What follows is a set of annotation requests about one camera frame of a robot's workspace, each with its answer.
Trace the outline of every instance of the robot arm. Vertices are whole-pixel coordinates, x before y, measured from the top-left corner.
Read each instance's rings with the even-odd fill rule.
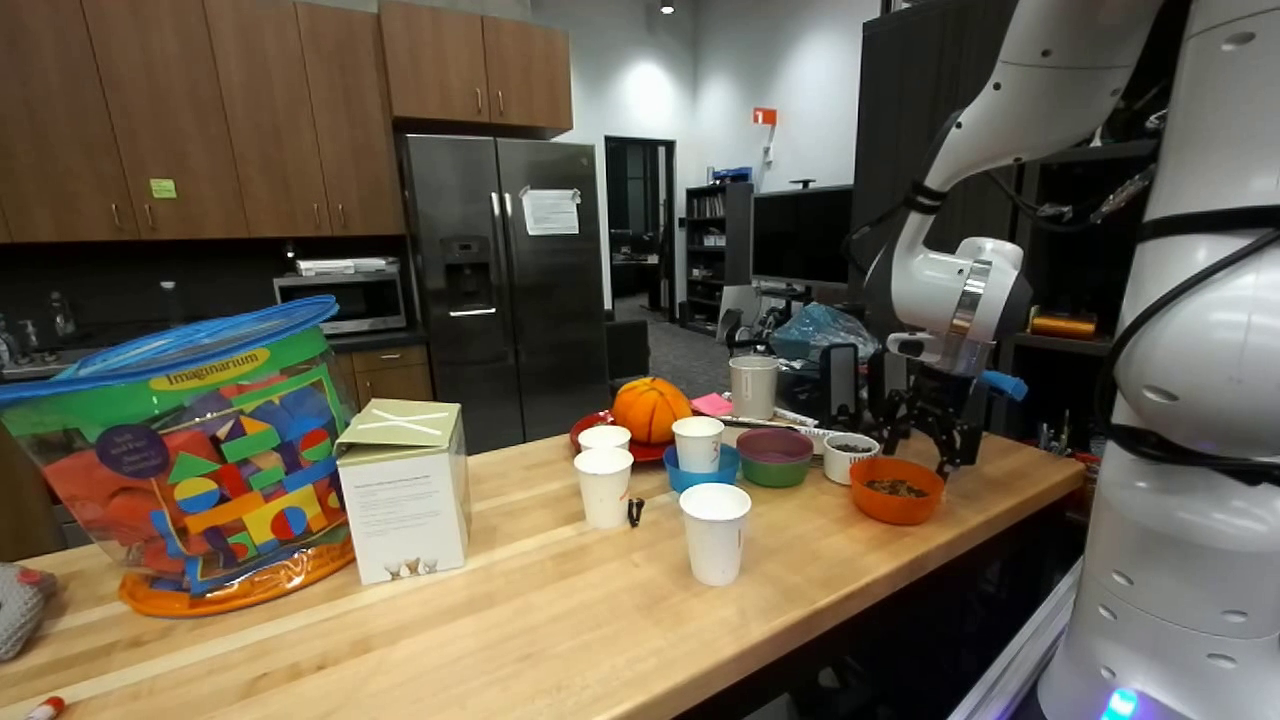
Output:
[[[1093,135],[1119,102],[1160,0],[1024,0],[983,92],[953,122],[892,243],[892,314],[918,328],[918,366],[974,375],[1027,321],[1020,249],[990,236],[953,257],[922,236],[944,198],[987,169],[1050,156]]]

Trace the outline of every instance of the wooden cabinet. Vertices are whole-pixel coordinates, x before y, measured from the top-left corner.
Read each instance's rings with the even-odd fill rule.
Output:
[[[433,368],[424,346],[388,346],[388,350],[338,350],[336,373],[350,391],[350,407],[365,407],[370,397],[428,399]]]
[[[540,25],[388,0],[392,115],[573,130],[567,37]]]
[[[83,0],[141,236],[242,236],[202,0]]]
[[[4,0],[0,190],[6,242],[400,236],[375,11]]]
[[[136,236],[80,0],[0,4],[0,190],[12,242]]]
[[[573,130],[564,33],[483,17],[483,68],[490,125],[549,132]]]
[[[23,560],[63,549],[53,498],[27,452],[0,428],[0,560]]]
[[[298,4],[298,33],[332,228],[400,236],[404,201],[375,17]]]
[[[207,0],[250,236],[404,232],[375,17]]]
[[[329,198],[292,0],[207,0],[250,236],[322,232]]]

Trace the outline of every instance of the wall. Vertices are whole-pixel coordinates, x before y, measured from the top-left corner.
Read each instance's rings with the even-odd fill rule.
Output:
[[[790,179],[853,184],[860,0],[704,0],[694,68],[694,161],[746,166],[759,191]],[[780,111],[776,132],[753,109]]]
[[[877,9],[880,0],[675,0],[675,17],[660,17],[657,0],[530,0],[530,19],[567,33],[577,130],[559,139],[597,143],[604,264],[604,135],[675,139],[675,216],[685,190],[709,184],[722,166],[753,166],[764,191],[794,178],[847,184],[860,25]],[[768,132],[753,125],[754,105],[780,109],[772,166]]]

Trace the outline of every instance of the doorway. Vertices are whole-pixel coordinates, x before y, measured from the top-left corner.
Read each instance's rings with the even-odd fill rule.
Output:
[[[675,314],[675,139],[604,135],[610,300]]]

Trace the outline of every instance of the kitchen counter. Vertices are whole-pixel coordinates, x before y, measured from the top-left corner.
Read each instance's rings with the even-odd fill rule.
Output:
[[[359,589],[356,567],[297,595],[151,622],[116,601],[100,549],[27,563],[63,584],[37,645],[0,665],[0,718],[63,697],[71,718],[670,718],[972,553],[1082,484],[1082,467],[987,436],[934,519],[887,529],[812,465],[746,490],[743,576],[689,571],[678,510],[644,467],[640,529],[578,519],[564,436],[467,459],[460,571]]]

